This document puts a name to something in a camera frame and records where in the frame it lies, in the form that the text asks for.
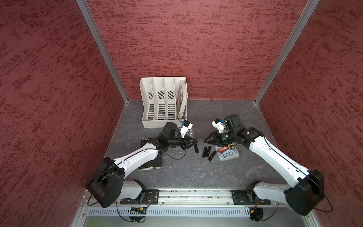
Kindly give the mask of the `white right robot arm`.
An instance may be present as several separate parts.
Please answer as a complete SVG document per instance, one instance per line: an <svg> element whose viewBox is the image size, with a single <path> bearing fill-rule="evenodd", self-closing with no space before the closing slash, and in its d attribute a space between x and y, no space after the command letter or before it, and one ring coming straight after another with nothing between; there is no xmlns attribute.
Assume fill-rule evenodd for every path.
<svg viewBox="0 0 363 227"><path fill-rule="evenodd" d="M250 204L260 200L272 200L289 205L296 213L306 216L325 198L324 176L318 170L293 161L275 147L265 135L251 127L245 128L238 115L212 122L216 129L204 142L217 147L240 144L264 159L286 181L286 184L272 184L255 181L245 189Z"/></svg>

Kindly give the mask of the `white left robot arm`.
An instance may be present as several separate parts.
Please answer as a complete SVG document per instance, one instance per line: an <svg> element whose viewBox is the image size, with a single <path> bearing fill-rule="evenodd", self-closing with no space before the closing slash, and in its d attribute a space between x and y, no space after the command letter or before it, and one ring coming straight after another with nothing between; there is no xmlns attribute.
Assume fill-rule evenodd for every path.
<svg viewBox="0 0 363 227"><path fill-rule="evenodd" d="M147 189L138 180L126 181L125 178L149 161L155 160L159 154L166 153L169 148L180 147L186 151L192 146L197 146L198 141L187 135L193 124L188 121L177 124L168 122L163 127L158 137L151 137L139 149L121 158L109 157L101 160L87 184L90 196L102 208L111 206L122 199L135 200L137 203L145 203Z"/></svg>

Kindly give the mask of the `clear acrylic lipstick organizer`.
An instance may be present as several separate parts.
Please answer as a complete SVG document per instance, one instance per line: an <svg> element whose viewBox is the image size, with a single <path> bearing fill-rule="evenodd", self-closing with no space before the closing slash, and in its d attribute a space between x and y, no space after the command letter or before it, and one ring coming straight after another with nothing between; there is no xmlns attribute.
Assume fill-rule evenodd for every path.
<svg viewBox="0 0 363 227"><path fill-rule="evenodd" d="M187 129L185 127L181 128L181 136L183 137L183 141L194 142L194 130Z"/></svg>

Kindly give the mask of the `book standing in file organizer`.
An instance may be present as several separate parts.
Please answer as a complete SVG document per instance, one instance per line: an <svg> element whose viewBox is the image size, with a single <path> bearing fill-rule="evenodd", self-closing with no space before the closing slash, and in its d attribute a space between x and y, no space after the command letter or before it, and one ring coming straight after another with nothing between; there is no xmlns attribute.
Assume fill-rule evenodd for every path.
<svg viewBox="0 0 363 227"><path fill-rule="evenodd" d="M180 80L178 94L177 94L177 100L176 100L178 118L181 116L182 113L184 113L184 110L186 108L187 99L188 99L188 92L187 92L186 80Z"/></svg>

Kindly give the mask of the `white perforated file organizer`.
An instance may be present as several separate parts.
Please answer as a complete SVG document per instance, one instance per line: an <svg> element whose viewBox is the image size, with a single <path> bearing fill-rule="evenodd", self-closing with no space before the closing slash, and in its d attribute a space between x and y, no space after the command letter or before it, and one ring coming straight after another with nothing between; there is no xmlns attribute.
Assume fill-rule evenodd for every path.
<svg viewBox="0 0 363 227"><path fill-rule="evenodd" d="M144 128L162 128L168 122L178 124L187 119L187 103L178 118L177 94L180 80L186 77L147 77L140 80Z"/></svg>

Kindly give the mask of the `143-Storey Treehouse book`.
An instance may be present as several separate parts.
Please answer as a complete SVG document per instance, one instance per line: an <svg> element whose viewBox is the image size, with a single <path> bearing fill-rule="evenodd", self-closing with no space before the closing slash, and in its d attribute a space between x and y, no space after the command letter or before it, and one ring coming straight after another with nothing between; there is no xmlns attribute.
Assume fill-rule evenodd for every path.
<svg viewBox="0 0 363 227"><path fill-rule="evenodd" d="M227 147L215 146L215 148L220 161L227 161L240 156L238 149L233 143L228 145Z"/></svg>

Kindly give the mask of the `black Maugham paperback book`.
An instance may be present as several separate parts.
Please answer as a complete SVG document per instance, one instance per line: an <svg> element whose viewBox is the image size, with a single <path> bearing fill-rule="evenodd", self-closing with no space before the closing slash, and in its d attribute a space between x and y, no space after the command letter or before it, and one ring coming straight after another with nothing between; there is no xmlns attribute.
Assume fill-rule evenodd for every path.
<svg viewBox="0 0 363 227"><path fill-rule="evenodd" d="M139 171L153 170L153 169L161 169L163 167L164 167L164 155L162 152L159 152L154 160L143 164L138 168L138 170Z"/></svg>

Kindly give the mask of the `aluminium mounting rail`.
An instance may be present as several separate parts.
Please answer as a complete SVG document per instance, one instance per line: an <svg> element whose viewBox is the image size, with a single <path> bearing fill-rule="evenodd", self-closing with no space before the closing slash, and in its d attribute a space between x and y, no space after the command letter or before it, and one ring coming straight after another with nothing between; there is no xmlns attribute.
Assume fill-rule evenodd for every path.
<svg viewBox="0 0 363 227"><path fill-rule="evenodd" d="M131 187L124 190L119 196L111 199L111 204L106 203L105 207L119 206L120 199L136 199L143 190L147 188ZM226 188L162 188L159 190L158 206L232 206L234 205L231 191ZM147 206L147 205L123 205L123 206Z"/></svg>

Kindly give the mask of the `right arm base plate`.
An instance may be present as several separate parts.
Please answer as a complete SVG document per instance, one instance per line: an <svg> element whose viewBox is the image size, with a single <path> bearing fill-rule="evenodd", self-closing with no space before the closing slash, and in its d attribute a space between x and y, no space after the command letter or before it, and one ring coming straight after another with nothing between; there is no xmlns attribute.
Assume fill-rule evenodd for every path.
<svg viewBox="0 0 363 227"><path fill-rule="evenodd" d="M261 200L253 190L232 190L232 199L234 205L270 205L270 200Z"/></svg>

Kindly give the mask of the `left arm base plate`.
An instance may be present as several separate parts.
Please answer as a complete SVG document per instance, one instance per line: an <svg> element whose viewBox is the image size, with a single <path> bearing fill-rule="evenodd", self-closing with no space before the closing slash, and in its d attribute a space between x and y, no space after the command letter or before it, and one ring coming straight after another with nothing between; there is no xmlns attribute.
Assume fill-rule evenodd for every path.
<svg viewBox="0 0 363 227"><path fill-rule="evenodd" d="M156 205L159 200L159 190L146 189L136 199L120 199L122 205Z"/></svg>

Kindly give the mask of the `right aluminium corner post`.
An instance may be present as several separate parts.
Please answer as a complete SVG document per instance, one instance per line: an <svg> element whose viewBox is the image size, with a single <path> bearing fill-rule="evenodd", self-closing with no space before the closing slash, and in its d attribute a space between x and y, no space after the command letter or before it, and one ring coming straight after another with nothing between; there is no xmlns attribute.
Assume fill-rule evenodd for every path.
<svg viewBox="0 0 363 227"><path fill-rule="evenodd" d="M267 92L269 86L271 85L273 79L276 77L278 71L280 70L282 64L284 63L285 59L289 55L291 49L293 48L294 44L298 40L301 32L303 31L304 27L306 26L307 22L309 21L310 17L314 13L316 7L319 4L319 0L308 0L306 6L304 7L301 15L299 16L292 32L290 33L287 41L285 42L284 47L282 48L277 60L275 61L270 73L268 74L265 82L263 83L260 91L258 92L256 98L254 99L254 103L258 106L264 97L265 93Z"/></svg>

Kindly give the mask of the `aluminium corner post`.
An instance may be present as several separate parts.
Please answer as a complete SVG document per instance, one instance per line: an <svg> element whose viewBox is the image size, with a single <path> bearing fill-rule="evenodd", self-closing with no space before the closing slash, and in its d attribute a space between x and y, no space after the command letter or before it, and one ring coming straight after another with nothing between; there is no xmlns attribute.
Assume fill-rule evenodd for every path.
<svg viewBox="0 0 363 227"><path fill-rule="evenodd" d="M292 32L290 33L287 41L285 42L284 47L282 48L277 60L275 61L270 73L268 74L265 82L263 83L260 91L258 92L256 98L254 99L254 103L258 106L264 97L265 93L267 92L269 86L271 85L273 79L276 77L278 71L280 70L282 64L284 63L285 59L289 55L291 49L293 48L294 44L298 40L301 32L303 31L304 27L306 26L307 22L309 21L310 17L314 13L316 7L319 4L319 0L308 0L306 6L304 7L301 15L299 16Z"/></svg>
<svg viewBox="0 0 363 227"><path fill-rule="evenodd" d="M128 105L129 102L130 102L130 99L129 99L127 93L126 93L126 90L125 90L120 78L119 78L117 70L116 70L116 68L115 68L115 66L114 66L114 64L112 62L112 59L111 59L109 53L108 53L108 50L107 50L107 48L105 46L105 43L104 43L104 41L102 39L102 36L101 36L101 34L99 32L99 29L97 28L97 25L96 25L95 20L94 20L94 18L92 16L92 13L91 13L91 10L90 10L90 8L89 8L89 6L87 4L87 1L85 1L85 0L76 0L76 2L77 2L77 5L78 5L78 7L79 7L79 9L80 9L80 11L81 11L81 13L83 15L83 18L85 19L85 21L87 23L87 26L88 26L88 28L89 28L89 30L90 30L96 44L97 44L97 47L98 47L98 49L99 49L99 51L100 51L100 53L101 53L101 55L103 57L103 60L107 65L107 68L108 68L108 70L109 70L109 72L110 72L110 74L111 74L111 76L112 76L112 78L114 80L114 83L115 83L119 93L121 94L121 96L123 98L124 103Z"/></svg>

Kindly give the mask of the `left aluminium corner post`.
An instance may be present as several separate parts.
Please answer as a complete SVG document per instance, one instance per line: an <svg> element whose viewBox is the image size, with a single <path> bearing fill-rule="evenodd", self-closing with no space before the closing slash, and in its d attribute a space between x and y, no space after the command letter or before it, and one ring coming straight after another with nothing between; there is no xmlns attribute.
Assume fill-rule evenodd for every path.
<svg viewBox="0 0 363 227"><path fill-rule="evenodd" d="M97 28L97 25L96 25L95 20L94 20L94 18L92 16L92 13L91 13L91 10L90 10L90 8L89 8L89 6L87 4L87 1L85 1L85 0L76 0L76 2L77 2L77 5L78 5L78 7L79 7L79 9L80 9L80 11L81 11L81 13L83 15L83 18L85 19L85 21L87 23L87 26L88 26L88 28L89 28L89 30L90 30L96 44L97 44L97 47L98 47L98 49L99 49L99 51L100 51L100 53L101 53L101 55L103 57L103 60L107 65L107 68L108 68L108 70L109 70L109 72L110 72L110 74L111 74L111 76L112 76L112 78L114 80L114 83L115 83L119 93L121 94L121 96L123 98L124 103L128 105L129 102L130 102L130 99L129 99L127 93L126 93L126 90L125 90L120 78L119 78L117 70L116 70L116 68L115 68L115 66L114 66L114 64L112 62L112 59L111 59L109 53L108 53L108 50L107 50L107 48L105 46L105 43L104 43L104 41L102 39L102 36L101 36L101 34L99 32L99 29Z"/></svg>

